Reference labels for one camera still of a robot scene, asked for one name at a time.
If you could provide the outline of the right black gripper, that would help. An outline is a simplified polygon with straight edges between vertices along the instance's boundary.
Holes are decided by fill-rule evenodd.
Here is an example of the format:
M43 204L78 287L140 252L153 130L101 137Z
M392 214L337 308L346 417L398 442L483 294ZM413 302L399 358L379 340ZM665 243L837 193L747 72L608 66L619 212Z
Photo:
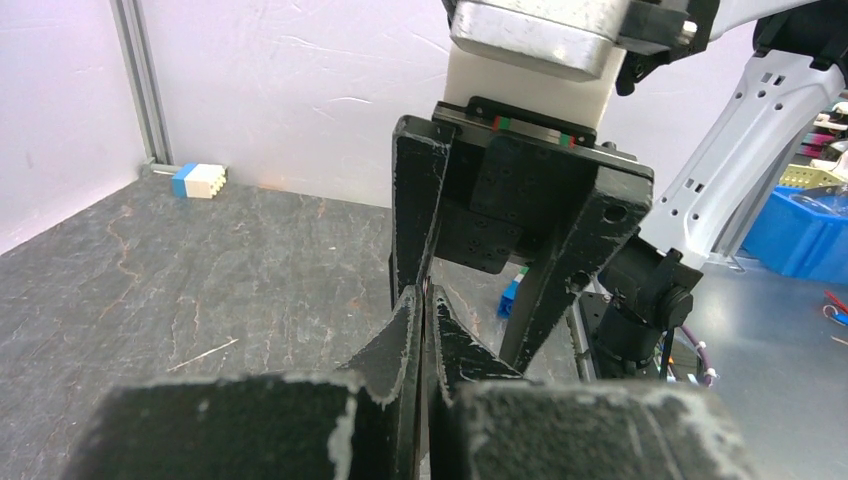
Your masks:
M424 283L434 252L489 274L533 260L499 351L524 373L650 210L653 172L592 127L480 96L440 101L433 119L392 132L391 302Z

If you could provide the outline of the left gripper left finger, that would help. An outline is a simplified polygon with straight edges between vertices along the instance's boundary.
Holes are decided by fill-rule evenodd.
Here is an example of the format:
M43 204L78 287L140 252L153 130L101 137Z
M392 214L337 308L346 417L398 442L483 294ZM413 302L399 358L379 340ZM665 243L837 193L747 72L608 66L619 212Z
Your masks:
M422 290L332 371L168 378L114 389L66 479L415 479Z

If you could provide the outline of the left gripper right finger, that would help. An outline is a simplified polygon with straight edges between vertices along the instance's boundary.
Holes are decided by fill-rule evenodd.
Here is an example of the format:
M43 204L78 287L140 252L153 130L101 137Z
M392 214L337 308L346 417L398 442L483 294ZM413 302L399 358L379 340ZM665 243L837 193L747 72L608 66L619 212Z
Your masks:
M733 419L705 388L535 382L458 319L439 285L425 307L435 479L754 479Z

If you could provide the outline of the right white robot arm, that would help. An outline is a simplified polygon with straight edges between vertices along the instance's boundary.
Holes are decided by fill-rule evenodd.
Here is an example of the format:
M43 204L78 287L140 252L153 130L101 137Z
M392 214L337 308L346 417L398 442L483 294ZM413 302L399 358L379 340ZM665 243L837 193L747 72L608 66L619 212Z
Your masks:
M529 271L501 345L524 372L591 280L612 294L584 325L601 378L666 370L702 265L804 123L847 84L843 1L448 1L453 50L428 119L392 138L391 300L441 258ZM718 120L658 201L654 175L599 144L612 94L754 22Z

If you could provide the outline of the blue green brick stack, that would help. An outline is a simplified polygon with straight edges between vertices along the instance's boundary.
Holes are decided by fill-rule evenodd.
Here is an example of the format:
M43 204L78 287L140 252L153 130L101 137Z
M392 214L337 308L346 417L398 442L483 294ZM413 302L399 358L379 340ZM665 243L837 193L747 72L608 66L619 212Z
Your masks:
M518 286L520 285L528 270L528 267L522 267L516 274L516 276L512 279L510 285L503 291L497 308L497 315L499 317L508 318L511 315Z

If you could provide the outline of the blue plastic storage bin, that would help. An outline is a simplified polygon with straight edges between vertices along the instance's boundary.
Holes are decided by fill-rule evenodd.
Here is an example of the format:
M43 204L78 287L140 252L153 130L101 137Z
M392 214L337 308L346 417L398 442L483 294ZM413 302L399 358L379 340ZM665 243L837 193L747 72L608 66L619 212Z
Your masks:
M845 285L847 217L797 202L798 188L776 187L742 249L786 277Z

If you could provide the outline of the blue white toy brick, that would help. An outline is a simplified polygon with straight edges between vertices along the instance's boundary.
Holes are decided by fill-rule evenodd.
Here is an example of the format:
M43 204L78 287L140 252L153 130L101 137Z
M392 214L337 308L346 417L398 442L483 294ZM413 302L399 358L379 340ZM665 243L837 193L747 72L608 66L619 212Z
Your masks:
M212 199L227 182L222 165L188 163L171 177L171 189L179 198Z

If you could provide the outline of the spare blue key tags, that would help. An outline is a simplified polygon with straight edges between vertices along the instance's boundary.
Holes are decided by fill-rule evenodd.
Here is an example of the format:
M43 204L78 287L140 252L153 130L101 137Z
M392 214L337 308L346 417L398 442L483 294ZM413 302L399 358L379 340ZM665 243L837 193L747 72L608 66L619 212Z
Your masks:
M847 328L847 304L835 293L825 290L822 314L841 327Z

